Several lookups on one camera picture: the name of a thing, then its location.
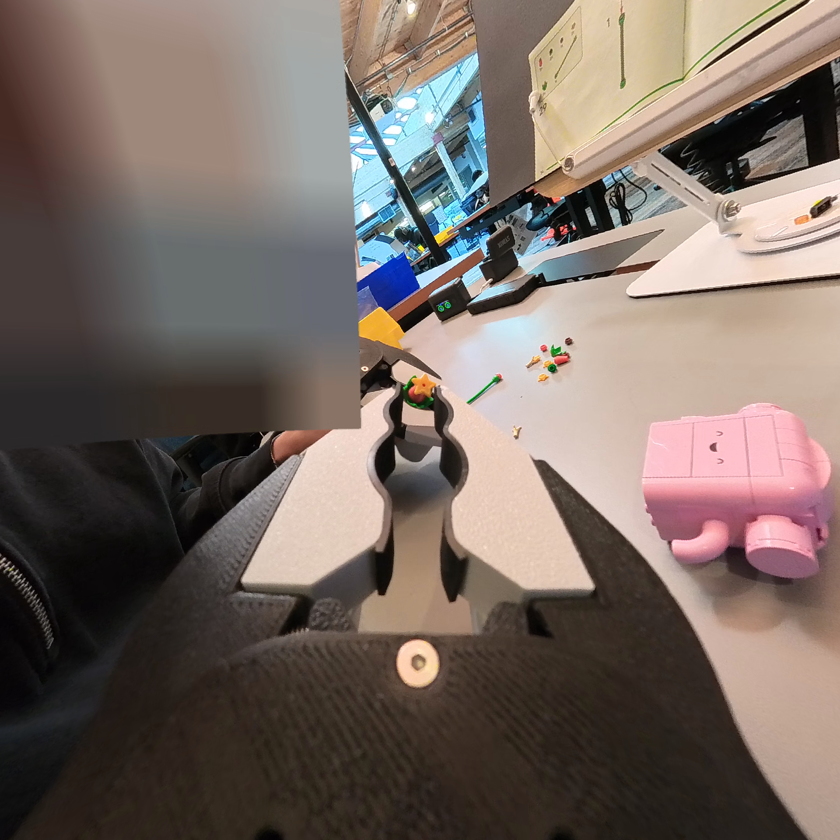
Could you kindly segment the brown wooden desk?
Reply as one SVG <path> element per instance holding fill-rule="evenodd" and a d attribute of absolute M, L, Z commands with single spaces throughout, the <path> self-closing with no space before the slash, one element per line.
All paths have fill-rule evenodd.
<path fill-rule="evenodd" d="M 420 274 L 416 277 L 419 285 L 418 290 L 415 290 L 403 301 L 389 309 L 389 315 L 398 322 L 406 318 L 426 303 L 430 295 L 438 288 L 458 277 L 462 277 L 468 270 L 477 266 L 485 256 L 481 248 L 474 248 L 466 255 L 455 257 L 441 266 L 436 266 Z"/>

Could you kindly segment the person's black jacket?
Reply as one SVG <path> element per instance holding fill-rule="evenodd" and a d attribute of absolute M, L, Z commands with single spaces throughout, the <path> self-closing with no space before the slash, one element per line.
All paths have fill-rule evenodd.
<path fill-rule="evenodd" d="M 149 439 L 3 451 L 1 491 L 10 838 L 95 716 L 133 620 L 195 542 L 174 517 L 183 474 Z"/>

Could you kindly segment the dark grey desk mat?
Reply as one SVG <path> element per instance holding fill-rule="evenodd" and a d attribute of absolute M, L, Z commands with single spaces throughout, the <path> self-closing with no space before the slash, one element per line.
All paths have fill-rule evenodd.
<path fill-rule="evenodd" d="M 530 269 L 528 273 L 536 276 L 542 275 L 545 285 L 590 277 L 605 277 L 614 272 L 625 259 L 633 256 L 662 232 L 663 230 L 659 229 L 608 245 L 599 245 L 571 255 L 545 259 L 542 263 Z"/>

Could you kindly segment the person's left hand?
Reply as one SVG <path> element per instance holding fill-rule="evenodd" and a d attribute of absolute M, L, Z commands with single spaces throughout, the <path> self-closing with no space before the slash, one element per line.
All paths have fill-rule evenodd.
<path fill-rule="evenodd" d="M 302 454 L 328 433 L 328 429 L 287 430 L 279 433 L 270 441 L 270 454 L 274 464 L 280 466 L 290 457 Z"/>

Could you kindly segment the blue storage bin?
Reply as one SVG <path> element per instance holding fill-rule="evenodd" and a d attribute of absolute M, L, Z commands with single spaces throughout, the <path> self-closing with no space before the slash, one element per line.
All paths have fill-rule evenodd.
<path fill-rule="evenodd" d="M 372 272 L 357 283 L 357 293 L 362 305 L 370 303 L 385 311 L 390 311 L 410 298 L 420 289 L 417 277 L 405 255 L 399 255 L 374 267 Z"/>

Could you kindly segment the black power bank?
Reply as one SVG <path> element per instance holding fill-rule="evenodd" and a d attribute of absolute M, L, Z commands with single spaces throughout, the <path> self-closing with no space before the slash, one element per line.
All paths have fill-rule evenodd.
<path fill-rule="evenodd" d="M 527 300 L 534 291 L 544 285 L 543 274 L 528 274 L 515 280 L 497 283 L 473 297 L 467 305 L 467 311 L 475 316 L 483 312 L 515 306 Z"/>

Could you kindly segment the open instruction booklet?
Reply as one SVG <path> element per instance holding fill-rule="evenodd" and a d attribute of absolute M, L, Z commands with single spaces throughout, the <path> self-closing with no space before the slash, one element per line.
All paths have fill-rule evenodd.
<path fill-rule="evenodd" d="M 528 57 L 536 179 L 800 4 L 572 2 Z"/>

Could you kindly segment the yellow storage bin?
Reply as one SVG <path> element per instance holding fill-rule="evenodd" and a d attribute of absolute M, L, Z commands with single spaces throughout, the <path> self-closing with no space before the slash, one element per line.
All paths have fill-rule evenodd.
<path fill-rule="evenodd" d="M 359 321 L 360 337 L 401 349 L 404 331 L 383 308 L 377 308 Z"/>

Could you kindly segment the dark grey panel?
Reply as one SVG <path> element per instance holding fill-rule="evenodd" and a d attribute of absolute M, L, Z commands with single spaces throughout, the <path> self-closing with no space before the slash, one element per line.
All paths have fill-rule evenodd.
<path fill-rule="evenodd" d="M 570 1 L 474 1 L 490 203 L 536 182 L 529 53 Z"/>

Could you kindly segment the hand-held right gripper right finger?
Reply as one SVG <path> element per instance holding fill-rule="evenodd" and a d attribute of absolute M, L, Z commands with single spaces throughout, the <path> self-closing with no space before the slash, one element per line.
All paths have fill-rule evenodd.
<path fill-rule="evenodd" d="M 474 632 L 502 602 L 588 597 L 595 589 L 528 453 L 449 388 L 434 396 L 444 509 L 440 570 L 447 598 L 469 604 Z"/>

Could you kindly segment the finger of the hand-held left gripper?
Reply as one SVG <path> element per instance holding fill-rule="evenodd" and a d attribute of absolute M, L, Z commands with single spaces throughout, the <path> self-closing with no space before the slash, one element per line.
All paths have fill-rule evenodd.
<path fill-rule="evenodd" d="M 441 446 L 442 438 L 434 426 L 403 425 L 394 433 L 394 444 L 405 460 L 418 463 L 430 449 Z"/>

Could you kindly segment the black upright box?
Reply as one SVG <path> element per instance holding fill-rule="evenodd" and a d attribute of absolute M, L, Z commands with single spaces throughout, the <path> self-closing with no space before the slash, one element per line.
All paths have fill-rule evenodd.
<path fill-rule="evenodd" d="M 490 283 L 503 280 L 518 267 L 516 235 L 505 225 L 486 240 L 486 257 L 479 263 L 483 277 Z"/>

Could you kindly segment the pink toy brick box figure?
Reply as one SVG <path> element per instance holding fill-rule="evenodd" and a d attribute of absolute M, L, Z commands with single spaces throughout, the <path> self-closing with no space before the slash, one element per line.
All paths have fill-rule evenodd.
<path fill-rule="evenodd" d="M 645 508 L 682 564 L 729 548 L 756 570 L 799 580 L 818 573 L 833 513 L 831 460 L 803 421 L 770 403 L 651 424 Z"/>

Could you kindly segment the black charger with green lights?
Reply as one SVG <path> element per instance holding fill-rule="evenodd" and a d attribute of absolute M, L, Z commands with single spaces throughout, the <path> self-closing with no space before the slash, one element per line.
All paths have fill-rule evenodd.
<path fill-rule="evenodd" d="M 462 276 L 459 276 L 432 292 L 427 301 L 438 320 L 443 322 L 466 312 L 471 296 Z"/>

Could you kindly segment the person's left forearm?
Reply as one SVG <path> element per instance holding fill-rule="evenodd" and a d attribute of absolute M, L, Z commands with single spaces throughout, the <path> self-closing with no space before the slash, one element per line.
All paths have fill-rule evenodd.
<path fill-rule="evenodd" d="M 275 471 L 277 437 L 278 433 L 273 433 L 254 453 L 211 468 L 197 490 L 178 494 L 174 517 L 189 543 L 197 541 Z"/>

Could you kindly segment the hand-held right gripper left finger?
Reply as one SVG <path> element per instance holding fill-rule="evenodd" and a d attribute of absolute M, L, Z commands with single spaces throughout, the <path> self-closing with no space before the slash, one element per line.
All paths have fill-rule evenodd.
<path fill-rule="evenodd" d="M 241 579 L 247 592 L 332 597 L 353 610 L 386 593 L 393 574 L 397 388 L 362 407 L 361 427 L 336 429 L 302 457 Z"/>

